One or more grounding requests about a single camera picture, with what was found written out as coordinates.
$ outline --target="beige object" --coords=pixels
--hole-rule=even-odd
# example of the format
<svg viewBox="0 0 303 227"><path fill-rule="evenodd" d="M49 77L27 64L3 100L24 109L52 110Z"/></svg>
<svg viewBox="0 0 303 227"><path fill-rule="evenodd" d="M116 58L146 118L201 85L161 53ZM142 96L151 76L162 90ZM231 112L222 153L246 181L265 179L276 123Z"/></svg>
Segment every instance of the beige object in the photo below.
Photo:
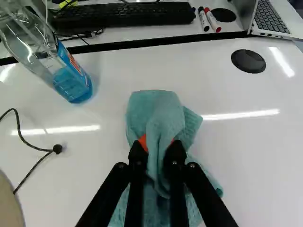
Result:
<svg viewBox="0 0 303 227"><path fill-rule="evenodd" d="M0 171L0 227L24 227L20 205L5 175Z"/></svg>

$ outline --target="blue liquid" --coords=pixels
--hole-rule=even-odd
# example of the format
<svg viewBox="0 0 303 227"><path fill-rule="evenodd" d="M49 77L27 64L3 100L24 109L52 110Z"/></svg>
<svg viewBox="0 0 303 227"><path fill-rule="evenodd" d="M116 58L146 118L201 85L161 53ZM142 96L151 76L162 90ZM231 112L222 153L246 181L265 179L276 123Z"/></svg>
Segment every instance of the blue liquid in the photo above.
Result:
<svg viewBox="0 0 303 227"><path fill-rule="evenodd" d="M81 103L92 95L92 84L90 78L85 81L76 78L68 69L62 68L55 72L53 85L60 95L70 103Z"/></svg>

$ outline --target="cable plug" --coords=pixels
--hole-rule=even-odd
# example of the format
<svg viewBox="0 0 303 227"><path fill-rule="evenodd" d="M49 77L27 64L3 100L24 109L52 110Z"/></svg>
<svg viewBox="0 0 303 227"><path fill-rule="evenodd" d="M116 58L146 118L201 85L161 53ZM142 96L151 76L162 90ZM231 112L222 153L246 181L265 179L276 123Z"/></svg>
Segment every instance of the cable plug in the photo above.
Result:
<svg viewBox="0 0 303 227"><path fill-rule="evenodd" d="M62 150L63 150L63 147L62 147L62 145L60 145L60 144L56 144L56 145L53 147L53 151L54 151L57 155L59 155L59 154L62 152Z"/></svg>

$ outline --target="clear plastic bottle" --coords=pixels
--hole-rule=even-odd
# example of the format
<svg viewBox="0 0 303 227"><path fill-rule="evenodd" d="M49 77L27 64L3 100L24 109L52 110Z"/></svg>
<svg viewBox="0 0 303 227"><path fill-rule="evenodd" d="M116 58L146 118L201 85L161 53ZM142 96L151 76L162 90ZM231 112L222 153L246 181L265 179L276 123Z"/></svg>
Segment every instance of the clear plastic bottle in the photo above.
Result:
<svg viewBox="0 0 303 227"><path fill-rule="evenodd" d="M71 103L92 94L89 75L19 0L0 0L0 37L12 56Z"/></svg>

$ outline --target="black keyboard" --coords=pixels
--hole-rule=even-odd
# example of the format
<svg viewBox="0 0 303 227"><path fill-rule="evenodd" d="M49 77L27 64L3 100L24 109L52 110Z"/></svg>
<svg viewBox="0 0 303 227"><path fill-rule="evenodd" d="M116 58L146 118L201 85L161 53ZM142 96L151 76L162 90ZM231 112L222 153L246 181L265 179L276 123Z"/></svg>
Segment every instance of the black keyboard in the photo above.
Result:
<svg viewBox="0 0 303 227"><path fill-rule="evenodd" d="M195 19L188 2L134 2L66 7L55 16L59 30L89 28L182 25Z"/></svg>

